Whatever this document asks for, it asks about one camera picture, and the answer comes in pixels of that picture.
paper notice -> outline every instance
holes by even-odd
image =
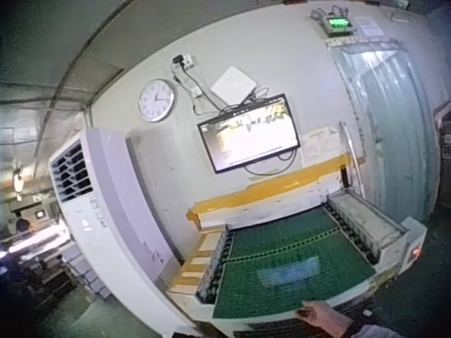
[[[383,36],[381,26],[379,26],[376,20],[370,16],[356,16],[354,22],[359,25],[360,29],[367,37]]]
[[[340,134],[335,128],[323,127],[301,136],[302,166],[330,160],[341,154]]]

plastic strip curtain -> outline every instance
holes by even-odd
[[[438,153],[426,95],[407,51],[395,41],[330,51],[359,127],[367,199],[397,222],[427,219],[436,198]]]

clock face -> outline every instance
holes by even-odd
[[[140,94],[138,106],[141,116],[149,122],[163,120],[172,111],[175,92],[170,82],[154,80],[146,84]]]

ceiling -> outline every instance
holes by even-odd
[[[50,184],[40,178],[49,157],[89,122],[99,93],[148,55],[214,21],[281,2],[0,0],[1,197],[14,197],[16,168],[25,194],[48,189],[39,182]]]

air conditioner vent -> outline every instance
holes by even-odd
[[[92,191],[81,143],[75,143],[52,164],[55,190],[61,203]]]

